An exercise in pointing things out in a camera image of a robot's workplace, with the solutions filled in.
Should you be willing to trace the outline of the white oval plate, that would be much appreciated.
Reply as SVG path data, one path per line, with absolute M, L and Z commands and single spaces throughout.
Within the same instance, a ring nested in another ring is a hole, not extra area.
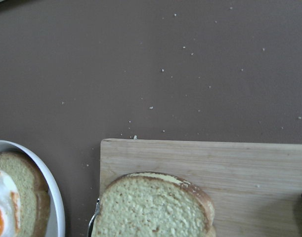
M 21 151 L 26 153 L 31 160 L 38 166 L 48 184 L 48 194 L 50 197 L 50 213 L 46 229 L 46 237 L 65 237 L 65 210 L 59 187 L 50 169 L 41 158 L 28 148 L 10 141 L 0 140 L 0 152 Z

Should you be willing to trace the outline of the fried egg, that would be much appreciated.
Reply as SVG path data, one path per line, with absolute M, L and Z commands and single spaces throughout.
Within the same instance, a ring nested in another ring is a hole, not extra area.
M 12 178 L 0 170 L 0 237 L 15 237 L 21 228 L 20 195 Z

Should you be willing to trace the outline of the wooden cutting board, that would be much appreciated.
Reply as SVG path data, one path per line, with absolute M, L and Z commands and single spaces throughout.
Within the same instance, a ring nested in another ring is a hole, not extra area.
M 219 237 L 302 237 L 302 145 L 105 139 L 100 191 L 133 172 L 167 173 L 213 200 Z

